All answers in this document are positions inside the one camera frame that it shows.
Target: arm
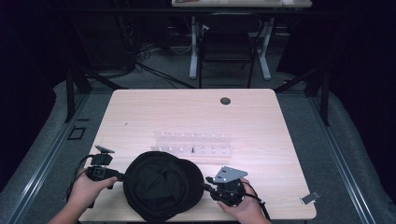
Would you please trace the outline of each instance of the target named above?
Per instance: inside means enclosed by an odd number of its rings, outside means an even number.
[[[116,182],[116,177],[95,182],[90,180],[85,173],[81,174],[73,185],[67,204],[55,217],[52,218],[52,220],[49,221],[49,224],[77,223],[79,217],[99,196],[100,191],[114,185]]]
[[[241,178],[241,180],[242,182],[248,183],[245,178]],[[255,194],[249,185],[244,184],[244,187],[246,193]],[[241,224],[271,224],[271,222],[265,218],[256,199],[244,197],[244,200],[237,206],[228,206],[218,201],[218,205],[225,213],[236,217]]]

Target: metal bracket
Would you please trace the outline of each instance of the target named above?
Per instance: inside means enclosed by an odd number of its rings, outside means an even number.
[[[95,145],[95,147],[101,152],[101,153],[115,153],[115,151],[108,149],[106,147],[101,147],[99,145]]]
[[[221,167],[220,171],[213,178],[213,183],[228,183],[235,179],[239,179],[243,176],[248,175],[245,171],[240,171],[228,166]]]
[[[305,197],[300,198],[300,201],[303,204],[315,203],[316,199],[318,199],[320,197],[321,197],[321,195],[317,191],[314,191],[314,192],[306,195]]]

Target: desk leg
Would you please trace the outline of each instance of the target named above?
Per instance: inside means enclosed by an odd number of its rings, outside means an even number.
[[[190,79],[197,78],[197,25],[195,22],[195,17],[191,18],[191,63],[190,63]]]
[[[271,33],[274,27],[274,18],[271,18],[264,26],[264,40],[262,41],[262,49],[259,50],[260,66],[262,67],[262,75],[264,80],[271,80],[270,69],[268,68],[267,60],[265,59],[265,53],[268,49],[268,43],[270,42]]]

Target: finger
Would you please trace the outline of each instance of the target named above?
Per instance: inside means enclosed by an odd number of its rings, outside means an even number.
[[[244,184],[245,192],[248,194],[256,195],[253,188],[250,186],[250,183],[245,178],[241,178],[242,183]]]
[[[79,169],[78,175],[82,175],[83,173],[85,173],[86,170],[87,170],[87,168]]]
[[[241,181],[242,181],[242,182],[245,182],[245,183],[248,183],[248,184],[250,183],[250,182],[248,182],[248,180],[245,179],[244,177],[241,177]]]
[[[105,189],[105,188],[108,188],[108,187],[114,185],[116,182],[117,182],[117,178],[115,176],[113,176],[108,179],[101,180],[98,183],[100,184],[102,189]]]
[[[225,213],[227,213],[227,211],[230,209],[230,207],[227,204],[225,204],[221,201],[218,201],[218,205]]]

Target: silver bracket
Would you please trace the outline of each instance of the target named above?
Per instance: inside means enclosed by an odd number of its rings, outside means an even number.
[[[248,173],[245,171],[237,170],[228,166],[223,166],[213,178],[213,183],[225,184],[246,175],[248,175]]]

